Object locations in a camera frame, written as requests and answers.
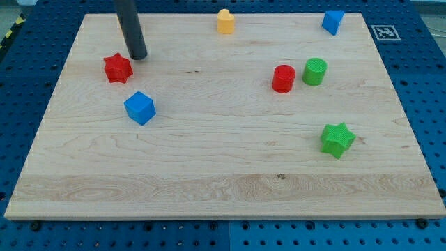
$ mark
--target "wooden board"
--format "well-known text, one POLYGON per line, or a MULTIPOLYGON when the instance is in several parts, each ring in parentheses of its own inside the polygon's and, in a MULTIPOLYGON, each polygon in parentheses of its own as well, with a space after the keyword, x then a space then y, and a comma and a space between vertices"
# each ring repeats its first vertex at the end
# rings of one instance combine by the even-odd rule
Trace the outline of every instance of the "wooden board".
POLYGON ((102 58, 128 56, 115 15, 86 15, 6 211, 10 220, 441 218, 445 207, 360 14, 338 36, 323 14, 141 15, 150 59, 109 84, 102 58), (322 85, 305 61, 329 65, 322 85), (275 66, 298 72, 288 94, 275 66), (143 91, 139 126, 123 101, 143 91), (357 135, 341 160, 325 124, 357 135))

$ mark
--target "green star block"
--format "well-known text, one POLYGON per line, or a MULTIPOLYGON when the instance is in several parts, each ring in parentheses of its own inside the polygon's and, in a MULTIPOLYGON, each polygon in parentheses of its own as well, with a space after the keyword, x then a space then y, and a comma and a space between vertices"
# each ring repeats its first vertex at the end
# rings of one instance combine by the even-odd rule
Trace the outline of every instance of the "green star block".
POLYGON ((339 125, 325 125, 321 140, 321 152, 329 153, 339 159, 345 150, 348 150, 355 140, 356 135, 348 130, 345 123, 339 125))

